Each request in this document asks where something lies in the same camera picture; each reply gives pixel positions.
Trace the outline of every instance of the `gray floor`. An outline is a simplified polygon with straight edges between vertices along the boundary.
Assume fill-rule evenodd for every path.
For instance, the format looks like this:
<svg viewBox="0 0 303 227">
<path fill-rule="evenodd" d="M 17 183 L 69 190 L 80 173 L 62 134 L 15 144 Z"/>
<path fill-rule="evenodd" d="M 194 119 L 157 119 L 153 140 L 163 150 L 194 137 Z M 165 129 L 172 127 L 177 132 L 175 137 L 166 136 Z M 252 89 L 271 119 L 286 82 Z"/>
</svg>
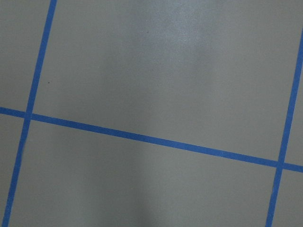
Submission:
<svg viewBox="0 0 303 227">
<path fill-rule="evenodd" d="M 49 1 L 0 2 L 0 107 L 25 111 Z M 57 2 L 33 113 L 277 160 L 303 1 Z M 303 166 L 303 83 L 286 162 Z M 23 119 L 0 114 L 3 217 Z M 262 227 L 275 168 L 32 121 L 10 227 Z M 303 223 L 284 170 L 273 226 Z"/>
</svg>

